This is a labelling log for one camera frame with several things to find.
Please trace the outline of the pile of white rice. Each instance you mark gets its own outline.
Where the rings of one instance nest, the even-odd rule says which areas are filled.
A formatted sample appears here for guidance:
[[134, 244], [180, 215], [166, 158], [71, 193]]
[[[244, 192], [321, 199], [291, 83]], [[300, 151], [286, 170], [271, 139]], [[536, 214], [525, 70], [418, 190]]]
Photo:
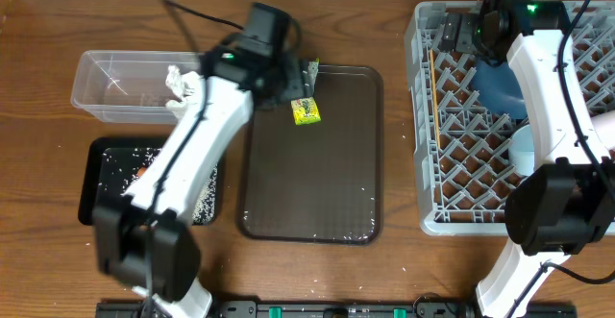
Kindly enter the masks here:
[[[148, 169], [159, 153], [159, 148], [145, 147], [114, 147], [105, 150], [102, 153], [102, 166], [94, 203], [120, 197], [132, 183], [139, 179], [137, 176], [138, 169], [141, 167]], [[217, 174], [218, 170], [214, 168], [201, 190], [192, 215], [194, 225], [205, 226], [215, 218]]]

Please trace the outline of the orange carrot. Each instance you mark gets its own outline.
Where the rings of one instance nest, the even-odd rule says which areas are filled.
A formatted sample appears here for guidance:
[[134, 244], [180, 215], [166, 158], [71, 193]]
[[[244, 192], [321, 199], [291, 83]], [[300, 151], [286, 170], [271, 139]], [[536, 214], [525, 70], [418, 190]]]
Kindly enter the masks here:
[[147, 168], [146, 167], [141, 167], [140, 169], [138, 169], [137, 171], [137, 176], [140, 178], [143, 176], [143, 174], [146, 172]]

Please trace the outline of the light blue bowl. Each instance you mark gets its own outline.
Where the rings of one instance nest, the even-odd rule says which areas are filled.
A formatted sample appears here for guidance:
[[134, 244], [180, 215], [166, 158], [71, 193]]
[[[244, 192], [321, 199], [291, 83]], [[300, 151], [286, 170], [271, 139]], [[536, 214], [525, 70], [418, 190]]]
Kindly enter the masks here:
[[510, 138], [508, 157], [518, 176], [528, 177], [534, 172], [534, 144], [530, 125], [518, 129]]

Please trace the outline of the blue plastic plate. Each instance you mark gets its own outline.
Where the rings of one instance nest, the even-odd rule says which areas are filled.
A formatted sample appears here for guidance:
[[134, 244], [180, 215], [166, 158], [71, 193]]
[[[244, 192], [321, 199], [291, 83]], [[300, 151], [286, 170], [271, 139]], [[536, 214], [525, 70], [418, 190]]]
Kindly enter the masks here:
[[497, 66], [485, 61], [476, 63], [471, 88], [479, 93], [478, 101], [489, 111], [508, 114], [512, 119], [525, 119], [528, 115], [518, 81], [507, 62]]

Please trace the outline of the white cup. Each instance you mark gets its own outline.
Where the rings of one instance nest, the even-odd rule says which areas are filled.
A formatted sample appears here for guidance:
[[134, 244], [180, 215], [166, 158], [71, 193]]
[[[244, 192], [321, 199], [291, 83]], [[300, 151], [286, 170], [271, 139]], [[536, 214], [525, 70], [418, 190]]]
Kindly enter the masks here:
[[591, 121], [602, 144], [608, 150], [613, 151], [615, 148], [615, 111], [596, 115]]

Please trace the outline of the wooden chopstick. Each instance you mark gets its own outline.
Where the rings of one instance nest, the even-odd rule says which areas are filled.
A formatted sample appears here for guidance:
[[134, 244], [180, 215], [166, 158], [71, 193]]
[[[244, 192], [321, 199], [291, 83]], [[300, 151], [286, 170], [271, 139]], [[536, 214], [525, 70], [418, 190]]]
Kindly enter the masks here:
[[434, 120], [433, 121], [434, 122], [434, 134], [435, 134], [435, 141], [436, 141], [437, 149], [439, 150], [441, 149], [440, 125], [439, 125], [439, 110], [438, 110], [438, 100], [437, 100], [433, 49], [429, 50], [429, 59], [430, 59], [430, 89], [431, 89], [432, 111], [433, 111], [433, 120]]

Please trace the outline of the white paper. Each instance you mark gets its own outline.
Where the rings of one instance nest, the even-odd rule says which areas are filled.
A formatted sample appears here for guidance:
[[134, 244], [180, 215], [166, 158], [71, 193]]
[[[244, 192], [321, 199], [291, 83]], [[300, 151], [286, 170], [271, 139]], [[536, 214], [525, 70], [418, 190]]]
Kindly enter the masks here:
[[172, 93], [165, 107], [178, 120], [184, 117], [188, 107], [203, 101], [203, 77], [195, 71], [182, 74], [177, 65], [169, 65], [165, 85]]

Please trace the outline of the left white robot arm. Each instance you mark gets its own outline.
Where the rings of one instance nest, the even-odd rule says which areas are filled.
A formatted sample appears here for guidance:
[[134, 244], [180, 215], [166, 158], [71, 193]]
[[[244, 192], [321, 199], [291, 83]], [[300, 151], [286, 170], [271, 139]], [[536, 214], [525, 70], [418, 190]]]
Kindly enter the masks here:
[[94, 205], [96, 256], [103, 274], [143, 296], [136, 317], [205, 317], [212, 296], [198, 279], [201, 253], [190, 231], [202, 189], [255, 110], [308, 98], [314, 83], [289, 13], [254, 3], [245, 25], [202, 51], [181, 17], [188, 8], [160, 1], [199, 69], [179, 77], [189, 98], [153, 163], [119, 197]]

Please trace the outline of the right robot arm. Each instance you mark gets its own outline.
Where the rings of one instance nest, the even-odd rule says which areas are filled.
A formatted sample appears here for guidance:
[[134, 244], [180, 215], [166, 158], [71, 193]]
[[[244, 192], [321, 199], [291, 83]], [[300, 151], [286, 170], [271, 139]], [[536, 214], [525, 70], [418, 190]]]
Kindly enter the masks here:
[[534, 171], [507, 197], [508, 239], [464, 317], [523, 317], [553, 271], [600, 241], [614, 218], [614, 162], [574, 65], [578, 17], [560, 0], [481, 0], [447, 17], [441, 48], [506, 64], [526, 105]]

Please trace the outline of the foil snack wrapper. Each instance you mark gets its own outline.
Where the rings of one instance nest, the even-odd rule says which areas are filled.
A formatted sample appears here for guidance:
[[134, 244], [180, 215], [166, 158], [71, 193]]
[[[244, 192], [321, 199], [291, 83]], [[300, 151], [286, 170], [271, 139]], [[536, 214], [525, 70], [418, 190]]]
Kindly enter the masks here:
[[[319, 59], [310, 61], [307, 66], [309, 82], [315, 86], [319, 68]], [[301, 98], [291, 102], [294, 122], [296, 125], [308, 125], [321, 121], [320, 112], [313, 97]]]

